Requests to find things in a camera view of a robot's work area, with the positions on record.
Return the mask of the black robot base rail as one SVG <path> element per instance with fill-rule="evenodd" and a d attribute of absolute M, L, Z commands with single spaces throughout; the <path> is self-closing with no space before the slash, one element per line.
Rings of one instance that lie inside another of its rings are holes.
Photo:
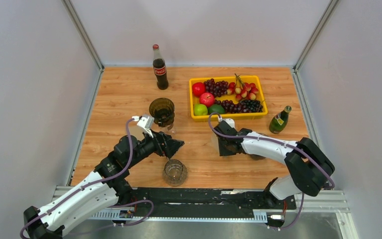
<path fill-rule="evenodd" d="M 134 188 L 123 202 L 100 210 L 92 219 L 116 223 L 149 221 L 283 223 L 296 209 L 294 196 L 268 199 L 262 189 Z"/>

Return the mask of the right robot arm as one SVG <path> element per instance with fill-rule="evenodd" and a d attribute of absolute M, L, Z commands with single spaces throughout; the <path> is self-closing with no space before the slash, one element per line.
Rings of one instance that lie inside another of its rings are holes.
<path fill-rule="evenodd" d="M 273 179 L 265 188 L 264 201 L 271 208 L 278 207 L 285 198 L 295 194 L 315 197 L 326 182 L 334 188 L 331 175 L 335 166 L 310 138 L 287 141 L 246 128 L 237 131 L 226 119 L 211 130 L 218 138 L 221 156 L 242 153 L 272 159 L 286 166 L 288 175 Z"/>

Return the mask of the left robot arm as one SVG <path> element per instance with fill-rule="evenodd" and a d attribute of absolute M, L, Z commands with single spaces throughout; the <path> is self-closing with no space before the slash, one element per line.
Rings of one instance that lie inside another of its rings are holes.
<path fill-rule="evenodd" d="M 132 200 L 132 189 L 125 179 L 129 169 L 151 154 L 171 159 L 184 144 L 155 131 L 143 140 L 131 134 L 122 137 L 78 185 L 45 206 L 26 209 L 21 238 L 61 239 L 95 213 L 116 204 L 127 206 Z"/>

